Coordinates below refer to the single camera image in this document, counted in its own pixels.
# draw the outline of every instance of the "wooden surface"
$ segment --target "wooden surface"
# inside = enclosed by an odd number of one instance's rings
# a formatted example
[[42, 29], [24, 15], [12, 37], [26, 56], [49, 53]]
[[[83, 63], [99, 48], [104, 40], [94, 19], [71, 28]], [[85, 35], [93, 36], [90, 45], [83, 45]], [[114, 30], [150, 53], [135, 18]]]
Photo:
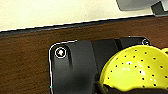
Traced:
[[49, 94], [48, 50], [56, 42], [145, 36], [168, 47], [168, 17], [0, 37], [0, 94]]

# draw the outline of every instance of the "white object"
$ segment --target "white object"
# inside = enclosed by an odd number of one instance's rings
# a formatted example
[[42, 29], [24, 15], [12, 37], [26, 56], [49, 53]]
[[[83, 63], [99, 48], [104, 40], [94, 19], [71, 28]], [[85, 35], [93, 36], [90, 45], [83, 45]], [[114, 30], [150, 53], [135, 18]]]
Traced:
[[164, 11], [168, 11], [168, 0], [162, 0], [162, 6]]
[[117, 3], [121, 11], [132, 11], [149, 8], [158, 1], [160, 0], [117, 0]]
[[0, 31], [153, 15], [122, 12], [116, 0], [0, 0]]

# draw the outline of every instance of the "yellow strainer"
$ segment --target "yellow strainer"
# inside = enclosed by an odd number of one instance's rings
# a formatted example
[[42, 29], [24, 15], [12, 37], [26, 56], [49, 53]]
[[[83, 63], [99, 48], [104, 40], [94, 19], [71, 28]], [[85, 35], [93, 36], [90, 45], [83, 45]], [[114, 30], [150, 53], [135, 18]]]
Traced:
[[134, 88], [168, 90], [168, 48], [136, 45], [124, 49], [104, 66], [100, 84], [129, 91]]

